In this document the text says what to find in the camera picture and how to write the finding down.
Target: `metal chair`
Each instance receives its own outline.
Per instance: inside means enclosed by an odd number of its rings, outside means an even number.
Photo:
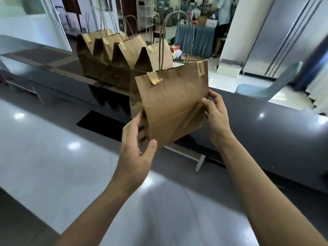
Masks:
[[[249,96],[263,101],[269,101],[276,95],[283,87],[292,82],[293,78],[298,74],[303,62],[296,62],[291,64],[277,80],[269,87],[260,87],[248,84],[238,85],[235,93]]]

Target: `person's left hand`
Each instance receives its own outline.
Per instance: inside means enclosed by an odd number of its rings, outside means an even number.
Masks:
[[[133,120],[126,124],[122,133],[120,157],[114,172],[113,181],[119,182],[130,195],[142,185],[146,179],[153,157],[157,150],[157,141],[151,140],[144,154],[141,153],[138,143],[138,127],[143,116],[140,112]]]

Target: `person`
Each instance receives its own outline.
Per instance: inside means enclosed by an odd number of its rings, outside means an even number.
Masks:
[[[316,245],[327,241],[281,193],[231,132],[222,97],[209,91],[214,101],[203,98],[211,141],[227,165],[244,211],[259,245]],[[103,193],[63,232],[55,246],[99,245],[125,201],[147,177],[157,150],[151,140],[144,154],[138,148],[142,113],[124,128],[115,173]]]
[[[230,8],[231,8],[231,0],[219,0],[219,2],[216,5],[218,9],[218,26],[215,28],[215,49],[214,49],[214,55],[217,55],[220,47],[221,47],[221,41],[224,37],[224,34],[228,30],[228,26],[230,23]]]

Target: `stainless steel refrigerator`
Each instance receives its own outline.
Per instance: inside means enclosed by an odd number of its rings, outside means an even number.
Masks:
[[[274,0],[243,68],[278,78],[306,61],[328,34],[328,0]]]

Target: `blue tablecloth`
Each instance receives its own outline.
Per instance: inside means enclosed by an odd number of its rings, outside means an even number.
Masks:
[[[190,29],[186,24],[178,23],[175,33],[175,45],[181,45],[183,53],[189,51]],[[194,26],[194,47],[192,55],[209,58],[212,55],[215,28]]]

